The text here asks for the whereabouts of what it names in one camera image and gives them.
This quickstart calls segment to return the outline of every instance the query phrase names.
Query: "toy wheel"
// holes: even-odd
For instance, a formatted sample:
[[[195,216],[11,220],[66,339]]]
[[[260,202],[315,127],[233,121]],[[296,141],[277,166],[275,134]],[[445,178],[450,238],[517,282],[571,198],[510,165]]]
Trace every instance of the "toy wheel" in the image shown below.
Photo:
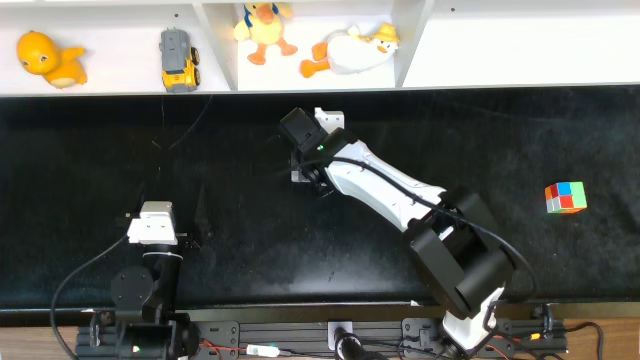
[[[200,71],[198,69],[193,70],[193,78],[196,79],[196,86],[200,85]]]
[[[191,61],[193,61],[193,65],[200,64],[200,53],[194,47],[191,48]]]

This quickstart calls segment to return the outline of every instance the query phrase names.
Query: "colorful cube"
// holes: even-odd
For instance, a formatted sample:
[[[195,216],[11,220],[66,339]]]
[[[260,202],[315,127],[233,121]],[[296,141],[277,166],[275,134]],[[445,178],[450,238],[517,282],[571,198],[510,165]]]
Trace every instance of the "colorful cube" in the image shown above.
[[[553,184],[544,189],[544,196],[550,214],[572,214],[587,208],[582,182]]]

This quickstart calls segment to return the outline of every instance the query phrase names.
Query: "duck beak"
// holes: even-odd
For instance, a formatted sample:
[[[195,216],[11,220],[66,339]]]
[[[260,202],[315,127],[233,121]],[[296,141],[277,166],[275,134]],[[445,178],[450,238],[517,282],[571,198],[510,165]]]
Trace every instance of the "duck beak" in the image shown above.
[[[258,10],[256,11],[256,15],[258,19],[265,24],[271,24],[273,22],[273,10],[271,3],[267,3],[264,5],[260,5]]]

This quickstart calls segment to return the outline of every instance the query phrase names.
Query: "yellow hat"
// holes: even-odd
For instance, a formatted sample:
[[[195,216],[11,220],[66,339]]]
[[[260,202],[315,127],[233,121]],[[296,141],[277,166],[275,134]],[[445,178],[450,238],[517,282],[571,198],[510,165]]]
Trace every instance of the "yellow hat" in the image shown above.
[[[382,41],[400,42],[400,39],[396,36],[395,26],[389,23],[382,24],[380,30],[373,37]]]

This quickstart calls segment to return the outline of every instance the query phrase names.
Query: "white shelf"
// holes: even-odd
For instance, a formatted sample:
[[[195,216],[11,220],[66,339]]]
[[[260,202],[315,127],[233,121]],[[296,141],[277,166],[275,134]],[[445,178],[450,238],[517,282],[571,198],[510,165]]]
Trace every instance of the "white shelf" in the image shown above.
[[[0,11],[0,43],[6,44],[0,52],[0,95],[164,94],[158,44],[160,33],[174,26],[187,31],[200,51],[197,91],[228,91],[191,5],[34,7]],[[63,47],[85,47],[88,53],[80,61],[89,81],[58,90],[24,71],[14,49],[29,30],[42,31]]]
[[[256,44],[233,39],[241,3],[0,0],[0,96],[165,94],[158,43],[168,27],[200,51],[198,93],[640,83],[638,0],[293,0],[285,39],[299,50],[283,57],[269,47],[264,66],[247,60]],[[329,33],[354,24],[372,33],[382,22],[401,39],[393,61],[356,75],[300,75]],[[32,29],[85,47],[87,84],[57,90],[26,73],[14,49]]]

